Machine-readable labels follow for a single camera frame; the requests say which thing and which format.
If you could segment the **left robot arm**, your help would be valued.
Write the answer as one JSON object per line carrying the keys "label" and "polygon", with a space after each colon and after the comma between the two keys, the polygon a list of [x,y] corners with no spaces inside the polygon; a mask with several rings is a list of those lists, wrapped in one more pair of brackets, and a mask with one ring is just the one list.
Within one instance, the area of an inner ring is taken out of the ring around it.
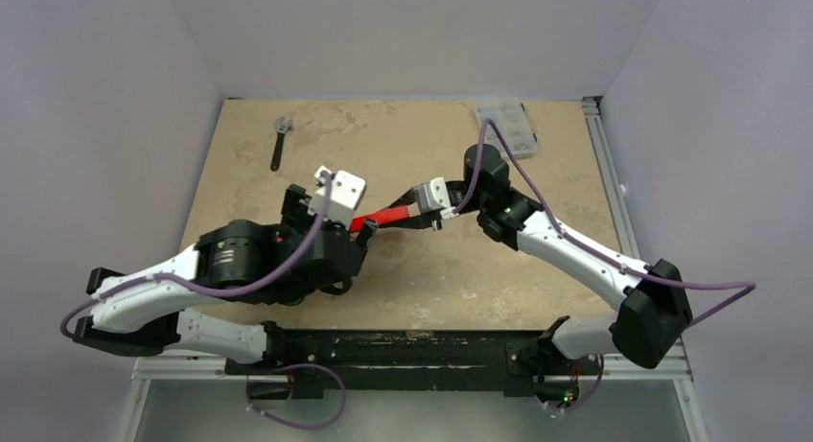
{"label": "left robot arm", "polygon": [[365,185],[337,180],[313,196],[286,191],[282,219],[234,220],[202,235],[173,258],[130,275],[96,268],[89,300],[60,324],[74,342],[122,357],[168,349],[219,355],[272,374],[286,348],[264,325],[243,325],[197,311],[206,303],[295,306],[315,291],[346,293],[360,272],[377,225],[350,225]]}

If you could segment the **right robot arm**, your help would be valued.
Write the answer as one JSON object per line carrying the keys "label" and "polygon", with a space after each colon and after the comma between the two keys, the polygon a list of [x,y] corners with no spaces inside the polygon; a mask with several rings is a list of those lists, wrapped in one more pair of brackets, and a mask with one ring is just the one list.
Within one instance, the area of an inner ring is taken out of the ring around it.
{"label": "right robot arm", "polygon": [[490,239],[562,270],[613,309],[584,319],[564,316],[546,329],[538,358],[549,371],[589,354],[620,354],[654,369],[693,320],[674,265],[627,257],[560,223],[511,185],[509,165],[491,145],[466,150],[463,179],[416,184],[392,204],[416,205],[417,216],[395,223],[408,229],[440,228],[444,220],[475,213]]}

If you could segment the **red picture frame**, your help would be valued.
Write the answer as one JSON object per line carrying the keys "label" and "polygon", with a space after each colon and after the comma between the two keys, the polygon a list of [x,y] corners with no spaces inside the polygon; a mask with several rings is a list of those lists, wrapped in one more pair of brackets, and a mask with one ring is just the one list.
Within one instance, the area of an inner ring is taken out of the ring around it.
{"label": "red picture frame", "polygon": [[[414,217],[411,213],[412,212],[408,212],[406,207],[391,208],[389,205],[374,213],[353,218],[348,227],[348,232],[351,236],[356,237],[361,225],[365,221],[376,221],[379,224],[379,230],[387,228],[401,229],[396,227],[396,222]],[[281,221],[274,231],[274,241],[277,244],[281,244],[285,241],[293,241],[296,243],[302,241],[305,234],[310,230],[310,226],[314,222],[314,217],[315,213],[311,213],[308,206],[304,203],[284,206]]]}

